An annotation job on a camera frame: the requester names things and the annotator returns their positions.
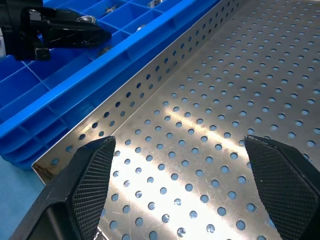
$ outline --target blue plastic bin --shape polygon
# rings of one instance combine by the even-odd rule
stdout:
[[[219,0],[49,0],[93,15],[112,49],[52,49],[51,60],[0,62],[0,155],[23,169],[61,139]],[[118,8],[102,17],[105,8]],[[137,32],[137,28],[146,25]]]

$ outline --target metal tray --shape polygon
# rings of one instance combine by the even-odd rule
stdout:
[[[320,170],[316,1],[222,0],[34,165],[46,183],[74,150],[117,146],[99,229],[108,239],[280,239],[245,134]]]

